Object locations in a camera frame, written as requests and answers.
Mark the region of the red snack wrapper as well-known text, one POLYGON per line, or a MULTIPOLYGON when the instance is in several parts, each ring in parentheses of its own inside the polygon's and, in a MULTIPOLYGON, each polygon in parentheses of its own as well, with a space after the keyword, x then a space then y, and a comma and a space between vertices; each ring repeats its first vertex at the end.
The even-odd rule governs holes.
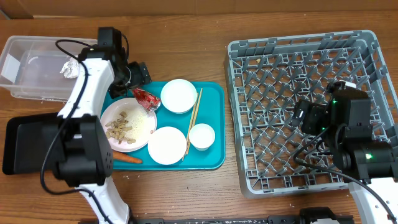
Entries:
POLYGON ((132 94, 134 95, 137 102, 144 107, 148 112, 156 111, 161 105, 161 99, 157 96, 149 93, 140 88, 135 88, 132 90, 132 94))

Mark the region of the white bowl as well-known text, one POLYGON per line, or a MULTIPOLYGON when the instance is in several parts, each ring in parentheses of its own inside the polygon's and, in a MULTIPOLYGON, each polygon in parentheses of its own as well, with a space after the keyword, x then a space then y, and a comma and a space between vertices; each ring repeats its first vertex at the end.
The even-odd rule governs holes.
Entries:
POLYGON ((160 99, 166 109, 173 113, 182 114, 189 111, 196 103, 197 90, 187 80, 174 79, 164 85, 160 99))

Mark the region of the white tissue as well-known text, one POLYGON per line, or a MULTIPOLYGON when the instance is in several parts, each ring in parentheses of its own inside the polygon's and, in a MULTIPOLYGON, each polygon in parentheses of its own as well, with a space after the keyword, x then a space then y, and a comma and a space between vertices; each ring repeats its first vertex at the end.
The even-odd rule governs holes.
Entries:
POLYGON ((74 58, 70 58, 68 62, 64 63, 60 73, 62 73, 65 78, 77 78, 79 76, 79 68, 79 62, 74 58))

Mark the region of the wooden chopstick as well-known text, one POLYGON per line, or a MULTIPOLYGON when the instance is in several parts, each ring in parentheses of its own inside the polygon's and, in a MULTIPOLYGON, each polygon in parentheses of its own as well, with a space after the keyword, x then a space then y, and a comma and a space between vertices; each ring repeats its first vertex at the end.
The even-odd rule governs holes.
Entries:
MULTIPOLYGON (((193 118, 192 128, 194 127, 195 122, 196 122, 196 119, 197 119, 197 114, 198 114, 198 109, 199 109, 199 106, 200 106, 200 101, 201 101, 202 92, 203 92, 203 89, 201 89, 200 92, 199 92, 199 94, 198 94, 197 107, 196 107, 195 115, 194 115, 194 118, 193 118)), ((187 151, 186 155, 189 153, 189 150, 190 150, 190 137, 189 137, 189 135, 188 135, 188 151, 187 151)))
POLYGON ((182 157, 182 161, 184 161, 184 158, 185 158, 185 155, 186 155, 186 153, 187 153, 187 151, 188 151, 188 135, 189 135, 189 132, 190 132, 190 130, 191 130, 191 128, 192 128, 192 124, 193 124, 193 118, 194 118, 194 115, 195 115, 195 110, 196 110, 196 107, 197 107, 197 101, 198 101, 198 93, 197 93, 197 99, 195 100, 195 104, 193 105, 193 108, 192 108, 192 114, 191 114, 191 118, 190 118, 190 124, 189 124, 189 126, 188 126, 188 133, 187 133, 187 137, 186 137, 186 151, 185 151, 185 153, 184 153, 184 155, 183 155, 183 157, 182 157))

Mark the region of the pink bowl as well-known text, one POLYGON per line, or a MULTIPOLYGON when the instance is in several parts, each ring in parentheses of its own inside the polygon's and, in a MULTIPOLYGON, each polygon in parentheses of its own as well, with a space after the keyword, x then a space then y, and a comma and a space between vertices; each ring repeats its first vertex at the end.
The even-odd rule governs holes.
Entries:
POLYGON ((166 126, 151 134, 148 141, 150 157, 158 164, 172 165, 182 159, 187 150, 187 140, 177 128, 166 126))

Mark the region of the white cup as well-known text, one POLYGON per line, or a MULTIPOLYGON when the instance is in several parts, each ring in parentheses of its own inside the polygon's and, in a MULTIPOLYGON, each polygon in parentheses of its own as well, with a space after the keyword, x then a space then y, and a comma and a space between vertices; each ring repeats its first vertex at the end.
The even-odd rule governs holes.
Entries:
POLYGON ((214 143, 215 131, 210 125, 200 123, 194 125, 188 137, 195 149, 205 151, 214 143))

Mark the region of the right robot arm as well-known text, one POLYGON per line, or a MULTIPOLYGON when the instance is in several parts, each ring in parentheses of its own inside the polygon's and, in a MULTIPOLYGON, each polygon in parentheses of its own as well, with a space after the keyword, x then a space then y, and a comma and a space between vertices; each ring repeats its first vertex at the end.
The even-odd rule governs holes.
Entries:
POLYGON ((363 223, 397 223, 397 148, 373 139, 371 99, 354 83, 338 81, 327 86, 330 100, 322 105, 299 100, 292 126, 313 139, 293 155, 296 164, 341 176, 348 183, 363 223), (335 168, 301 161, 310 145, 326 144, 335 168))

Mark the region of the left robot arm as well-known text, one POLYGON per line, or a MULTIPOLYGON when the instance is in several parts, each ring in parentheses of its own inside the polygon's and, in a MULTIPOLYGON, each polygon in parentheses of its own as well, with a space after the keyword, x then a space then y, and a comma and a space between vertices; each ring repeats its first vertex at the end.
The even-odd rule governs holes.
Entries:
POLYGON ((113 150, 100 123, 106 95, 125 95, 152 79, 145 63, 129 61, 126 36, 113 27, 100 27, 98 40, 72 58, 78 78, 57 123, 44 128, 51 137, 40 170, 42 188, 52 195, 81 193, 98 223, 135 223, 118 193, 113 173, 113 150))

